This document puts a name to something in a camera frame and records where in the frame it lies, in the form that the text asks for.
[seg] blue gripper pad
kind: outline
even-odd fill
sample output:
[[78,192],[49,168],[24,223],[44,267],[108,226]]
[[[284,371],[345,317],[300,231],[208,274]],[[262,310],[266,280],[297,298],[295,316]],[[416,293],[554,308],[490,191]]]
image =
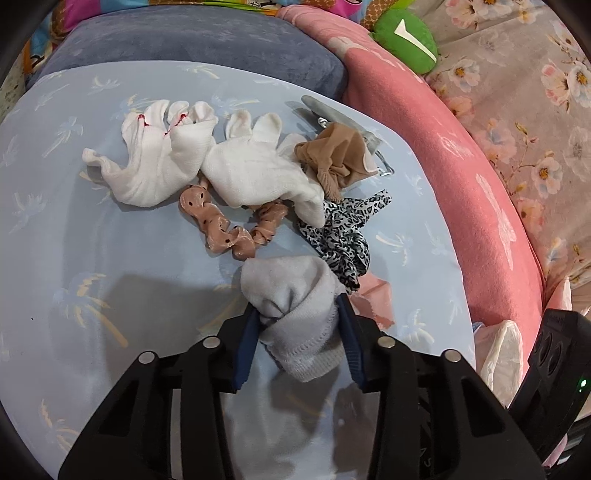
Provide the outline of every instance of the blue gripper pad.
[[363,346],[359,337],[359,327],[356,325],[356,315],[345,293],[339,295],[335,302],[339,311],[340,338],[345,348],[351,378],[363,390],[367,383],[367,377],[364,369]]
[[251,372],[252,359],[255,356],[260,330],[260,319],[257,309],[248,306],[244,312],[246,324],[238,348],[234,353],[234,375],[232,387],[240,390]]

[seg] plastic bag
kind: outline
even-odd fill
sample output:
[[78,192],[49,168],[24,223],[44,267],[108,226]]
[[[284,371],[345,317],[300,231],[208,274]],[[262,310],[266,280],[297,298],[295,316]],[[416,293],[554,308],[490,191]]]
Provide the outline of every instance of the plastic bag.
[[512,320],[480,327],[474,333],[476,371],[497,399],[508,407],[523,374],[523,342]]

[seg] green plush toy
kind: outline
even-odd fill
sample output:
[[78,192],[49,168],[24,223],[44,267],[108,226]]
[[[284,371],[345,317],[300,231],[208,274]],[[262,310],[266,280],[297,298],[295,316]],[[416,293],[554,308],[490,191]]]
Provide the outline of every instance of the green plush toy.
[[371,36],[418,75],[430,72],[437,63],[433,35],[411,12],[397,8],[386,10],[375,23]]
[[414,0],[398,0],[394,5],[392,5],[390,8],[406,8],[408,7],[410,4],[412,4],[414,2]]

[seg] gray pillow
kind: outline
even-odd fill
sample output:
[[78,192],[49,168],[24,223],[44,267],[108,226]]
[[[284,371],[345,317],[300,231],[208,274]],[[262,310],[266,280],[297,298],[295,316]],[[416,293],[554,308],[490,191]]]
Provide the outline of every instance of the gray pillow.
[[51,55],[39,77],[125,60],[214,63],[295,83],[332,99],[340,99],[347,82],[341,61],[290,23],[204,5],[136,8],[86,20]]

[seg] pink blanket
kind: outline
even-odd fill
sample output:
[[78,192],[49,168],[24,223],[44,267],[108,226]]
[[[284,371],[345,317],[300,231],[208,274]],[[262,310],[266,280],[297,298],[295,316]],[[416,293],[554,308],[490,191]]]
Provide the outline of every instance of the pink blanket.
[[360,25],[304,5],[278,16],[345,64],[344,103],[390,127],[413,149],[452,236],[472,321],[514,320],[527,358],[541,321],[542,273],[517,211],[472,137],[422,78]]

